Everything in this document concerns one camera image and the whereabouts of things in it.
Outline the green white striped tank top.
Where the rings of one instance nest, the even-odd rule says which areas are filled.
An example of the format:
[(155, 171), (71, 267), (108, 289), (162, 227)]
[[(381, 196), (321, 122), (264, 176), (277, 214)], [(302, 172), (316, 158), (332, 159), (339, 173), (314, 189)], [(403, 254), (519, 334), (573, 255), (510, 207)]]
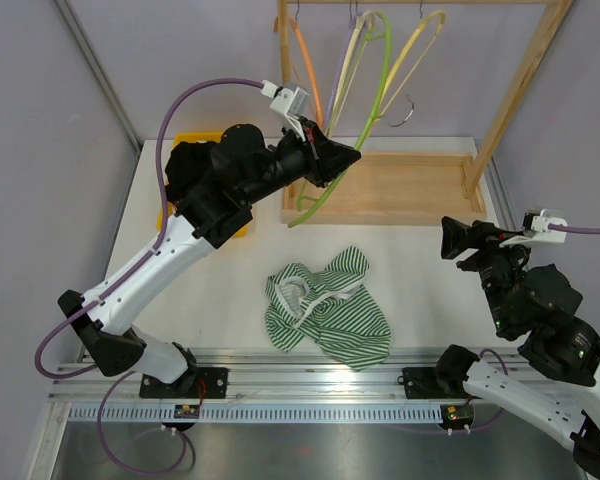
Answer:
[(272, 344), (289, 353), (310, 340), (355, 371), (383, 363), (392, 332), (365, 286), (369, 268), (364, 253), (350, 246), (321, 271), (290, 263), (269, 276), (264, 323)]

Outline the black tank top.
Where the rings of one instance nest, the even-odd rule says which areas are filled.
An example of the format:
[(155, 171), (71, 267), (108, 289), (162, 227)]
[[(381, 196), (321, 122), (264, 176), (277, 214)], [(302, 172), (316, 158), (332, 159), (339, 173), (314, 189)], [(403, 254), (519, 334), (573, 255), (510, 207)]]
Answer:
[(180, 142), (173, 148), (165, 172), (166, 196), (169, 202), (179, 202), (206, 174), (211, 165), (214, 141)]

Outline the purple hanger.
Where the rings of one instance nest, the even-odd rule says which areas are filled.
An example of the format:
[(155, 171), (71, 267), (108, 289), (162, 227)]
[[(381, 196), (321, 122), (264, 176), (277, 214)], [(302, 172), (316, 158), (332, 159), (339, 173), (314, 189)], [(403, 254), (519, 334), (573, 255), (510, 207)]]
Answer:
[(345, 42), (341, 49), (340, 57), (336, 65), (336, 70), (332, 82), (331, 93), (327, 106), (327, 113), (325, 119), (325, 125), (330, 128), (331, 121), (334, 119), (334, 112), (336, 102), (338, 99), (339, 91), (341, 89), (341, 83), (343, 82), (344, 71), (347, 63), (352, 55), (352, 49), (354, 45), (354, 32), (358, 24), (358, 10), (357, 7), (353, 7), (353, 2), (349, 2), (349, 22), (347, 27), (347, 33), (345, 35)]

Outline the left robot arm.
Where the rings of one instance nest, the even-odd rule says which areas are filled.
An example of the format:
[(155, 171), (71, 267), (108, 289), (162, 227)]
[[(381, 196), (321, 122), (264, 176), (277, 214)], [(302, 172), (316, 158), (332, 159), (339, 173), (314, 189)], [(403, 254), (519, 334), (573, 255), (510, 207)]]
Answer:
[(261, 130), (237, 124), (219, 141), (181, 142), (166, 165), (166, 198), (174, 212), (156, 239), (100, 285), (68, 290), (58, 305), (96, 367), (106, 377), (142, 374), (144, 398), (184, 398), (199, 378), (190, 350), (162, 342), (133, 323), (144, 308), (190, 265), (219, 249), (252, 218), (255, 203), (304, 178), (324, 188), (361, 154), (300, 120), (267, 145)]

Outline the yellow hanger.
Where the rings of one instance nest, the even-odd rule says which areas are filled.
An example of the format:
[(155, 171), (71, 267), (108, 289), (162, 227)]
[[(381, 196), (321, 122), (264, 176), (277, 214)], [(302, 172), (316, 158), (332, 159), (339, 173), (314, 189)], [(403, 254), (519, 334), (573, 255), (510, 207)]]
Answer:
[(438, 40), (447, 23), (443, 9), (423, 15), (409, 38), (399, 49), (396, 59), (389, 68), (381, 94), (379, 116), (388, 113), (389, 107), (402, 93), (411, 77)]

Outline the cream hanger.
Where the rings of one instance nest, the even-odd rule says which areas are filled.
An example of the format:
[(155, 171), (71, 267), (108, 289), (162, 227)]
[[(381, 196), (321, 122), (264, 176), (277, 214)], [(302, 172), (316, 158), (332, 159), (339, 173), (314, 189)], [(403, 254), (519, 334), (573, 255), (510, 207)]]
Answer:
[(362, 14), (358, 15), (358, 24), (356, 26), (355, 32), (354, 32), (354, 45), (353, 45), (353, 49), (352, 49), (352, 55), (350, 57), (349, 62), (347, 63), (346, 67), (345, 67), (345, 71), (344, 71), (344, 77), (343, 77), (343, 82), (341, 83), (341, 89), (339, 91), (339, 95), (338, 95), (338, 99), (336, 102), (336, 107), (335, 107), (335, 112), (334, 112), (334, 119), (331, 121), (331, 125), (330, 128), (327, 128), (327, 132), (331, 133), (332, 130), (335, 128), (335, 122), (336, 122), (336, 117), (337, 117), (337, 108), (339, 103), (341, 102), (341, 100), (344, 98), (345, 96), (345, 80), (347, 77), (347, 72), (349, 70), (351, 61), (354, 57), (354, 53), (357, 49), (358, 43), (360, 41), (360, 36), (363, 32), (364, 29), (369, 29), (369, 28), (373, 28), (375, 20), (374, 20), (375, 14), (373, 13), (372, 10), (367, 10), (365, 12), (363, 12)]

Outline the orange hanger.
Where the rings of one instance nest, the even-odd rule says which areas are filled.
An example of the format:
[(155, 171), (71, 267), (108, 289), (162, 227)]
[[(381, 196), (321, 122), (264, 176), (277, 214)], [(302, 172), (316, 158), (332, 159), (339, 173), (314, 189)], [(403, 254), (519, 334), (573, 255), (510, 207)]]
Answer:
[(292, 61), (289, 37), (290, 33), (293, 33), (304, 61), (310, 90), (313, 95), (314, 107), (312, 112), (314, 113), (314, 117), (318, 125), (320, 127), (324, 127), (325, 110), (323, 108), (318, 78), (307, 43), (299, 28), (298, 21), (289, 16), (288, 1), (278, 0), (276, 2), (276, 10), (277, 15), (274, 19), (273, 31), (278, 34), (282, 81), (284, 83), (290, 81), (292, 74), (297, 72), (297, 69), (294, 67), (294, 63)]

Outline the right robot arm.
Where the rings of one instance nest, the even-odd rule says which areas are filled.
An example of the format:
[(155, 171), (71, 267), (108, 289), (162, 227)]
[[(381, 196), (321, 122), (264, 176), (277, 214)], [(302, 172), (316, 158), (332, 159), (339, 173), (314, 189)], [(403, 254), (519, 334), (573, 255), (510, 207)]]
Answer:
[(526, 266), (532, 247), (564, 243), (572, 227), (546, 209), (526, 213), (519, 231), (476, 220), (441, 220), (441, 256), (478, 273), (496, 335), (522, 339), (519, 354), (545, 378), (565, 385), (575, 406), (533, 390), (469, 349), (449, 346), (434, 368), (436, 389), (487, 400), (542, 430), (600, 479), (600, 336), (576, 312), (583, 300), (555, 265)]

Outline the green hanger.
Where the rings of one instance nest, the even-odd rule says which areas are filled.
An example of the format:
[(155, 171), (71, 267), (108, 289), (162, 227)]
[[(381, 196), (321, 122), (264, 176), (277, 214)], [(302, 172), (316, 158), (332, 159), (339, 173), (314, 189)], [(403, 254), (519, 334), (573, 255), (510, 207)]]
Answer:
[[(384, 88), (385, 88), (387, 78), (389, 75), (389, 61), (390, 61), (390, 57), (391, 57), (390, 22), (389, 22), (388, 18), (386, 17), (386, 15), (382, 12), (373, 11), (372, 15), (375, 17), (378, 17), (383, 23), (384, 31), (382, 34), (377, 35), (377, 38), (383, 38), (385, 40), (384, 61), (383, 61), (382, 71), (380, 74), (380, 79), (378, 82), (378, 88), (377, 88), (376, 96), (374, 99), (374, 103), (372, 104), (372, 107), (371, 107), (371, 110), (369, 113), (369, 117), (367, 118), (365, 126), (364, 126), (361, 134), (359, 135), (357, 142), (354, 145), (354, 148), (356, 150), (359, 150), (360, 147), (364, 144), (365, 140), (368, 138), (369, 134), (371, 133), (374, 123), (380, 119), (379, 109), (381, 106), (381, 101), (383, 100), (383, 96), (384, 96), (383, 92), (384, 92)], [(287, 227), (294, 228), (296, 226), (299, 226), (299, 225), (307, 222), (327, 201), (327, 199), (330, 197), (330, 195), (333, 193), (333, 191), (337, 188), (340, 181), (344, 178), (345, 174), (346, 174), (346, 170), (344, 170), (333, 181), (331, 181), (329, 183), (328, 187), (326, 188), (326, 190), (322, 193), (322, 195), (319, 198), (317, 198), (317, 199), (309, 198), (309, 200), (311, 200), (313, 202), (313, 205), (301, 216), (294, 219), (293, 221), (290, 221), (287, 224)]]

